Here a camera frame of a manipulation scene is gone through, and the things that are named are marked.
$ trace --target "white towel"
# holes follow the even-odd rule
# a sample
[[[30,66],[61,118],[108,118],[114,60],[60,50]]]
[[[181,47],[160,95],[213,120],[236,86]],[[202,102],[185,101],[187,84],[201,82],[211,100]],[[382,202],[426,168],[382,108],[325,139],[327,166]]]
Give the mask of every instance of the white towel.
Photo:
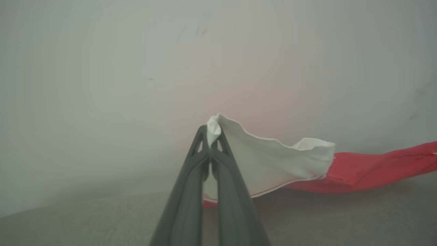
[[[222,114],[212,116],[207,126],[209,146],[225,133],[251,197],[292,182],[323,178],[334,158],[334,143],[306,137],[286,146],[273,138],[252,135]],[[211,173],[204,183],[204,199],[217,202],[217,182]]]

